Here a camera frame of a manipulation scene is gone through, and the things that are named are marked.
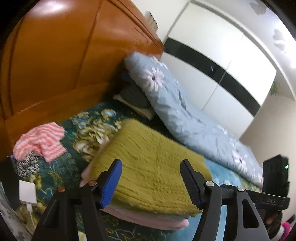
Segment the pink sleeve right forearm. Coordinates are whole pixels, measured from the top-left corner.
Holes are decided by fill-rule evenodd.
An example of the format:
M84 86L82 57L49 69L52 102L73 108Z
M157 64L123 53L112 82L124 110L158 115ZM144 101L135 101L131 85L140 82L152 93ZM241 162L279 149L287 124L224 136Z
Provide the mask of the pink sleeve right forearm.
M271 239L271 241L283 241L290 233L291 227L288 222L283 222L280 226L278 233Z

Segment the person right hand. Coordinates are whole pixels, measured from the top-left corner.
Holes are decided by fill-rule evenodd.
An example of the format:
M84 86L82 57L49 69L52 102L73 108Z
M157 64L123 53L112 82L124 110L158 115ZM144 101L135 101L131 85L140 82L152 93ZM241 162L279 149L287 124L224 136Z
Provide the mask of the person right hand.
M268 217L266 219L265 224L267 226L271 225L279 215L280 215L280 212L276 212L276 213L272 214L270 217Z

